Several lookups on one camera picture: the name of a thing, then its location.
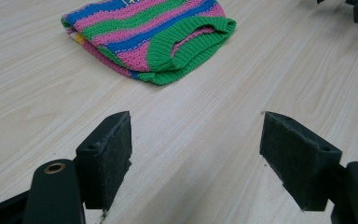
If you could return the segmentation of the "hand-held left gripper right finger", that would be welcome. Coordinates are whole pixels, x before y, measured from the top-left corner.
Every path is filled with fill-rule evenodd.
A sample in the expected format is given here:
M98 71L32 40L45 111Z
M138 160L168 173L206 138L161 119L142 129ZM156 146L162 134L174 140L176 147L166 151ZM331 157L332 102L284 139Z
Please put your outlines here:
M326 188L339 166L341 150L295 119L267 111L259 153L301 209L325 209Z

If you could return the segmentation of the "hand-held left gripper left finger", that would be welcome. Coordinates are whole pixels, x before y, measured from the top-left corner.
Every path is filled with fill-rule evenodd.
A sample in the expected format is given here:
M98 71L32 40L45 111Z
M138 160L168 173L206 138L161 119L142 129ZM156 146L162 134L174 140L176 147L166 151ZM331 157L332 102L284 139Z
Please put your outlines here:
M131 115L105 118L76 149L80 193L87 209L109 210L131 166Z

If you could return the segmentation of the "striped knitted pet sweater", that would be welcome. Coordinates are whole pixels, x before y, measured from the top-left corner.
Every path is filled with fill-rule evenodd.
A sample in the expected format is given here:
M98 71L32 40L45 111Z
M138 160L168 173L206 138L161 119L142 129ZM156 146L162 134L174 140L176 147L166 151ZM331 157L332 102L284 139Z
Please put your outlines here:
M236 29L216 0L102 0L61 23L100 62L159 86L208 61Z

